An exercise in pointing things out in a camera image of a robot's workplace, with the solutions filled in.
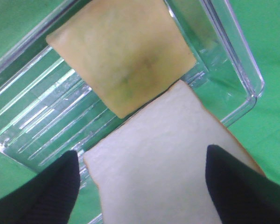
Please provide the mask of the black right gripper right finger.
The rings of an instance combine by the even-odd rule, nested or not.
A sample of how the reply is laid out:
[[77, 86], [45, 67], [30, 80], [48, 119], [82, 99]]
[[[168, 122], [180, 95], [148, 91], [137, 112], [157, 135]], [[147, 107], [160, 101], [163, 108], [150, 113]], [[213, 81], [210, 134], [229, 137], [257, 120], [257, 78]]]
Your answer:
[[280, 185], [217, 145], [209, 145], [205, 180], [224, 224], [280, 224]]

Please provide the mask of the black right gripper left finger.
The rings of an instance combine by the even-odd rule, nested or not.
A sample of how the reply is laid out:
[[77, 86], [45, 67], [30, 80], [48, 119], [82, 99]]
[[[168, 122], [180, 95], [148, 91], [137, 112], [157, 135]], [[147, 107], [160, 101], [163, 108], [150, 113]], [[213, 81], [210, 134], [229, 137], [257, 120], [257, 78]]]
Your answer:
[[66, 224], [79, 188], [78, 155], [70, 150], [0, 199], [0, 224]]

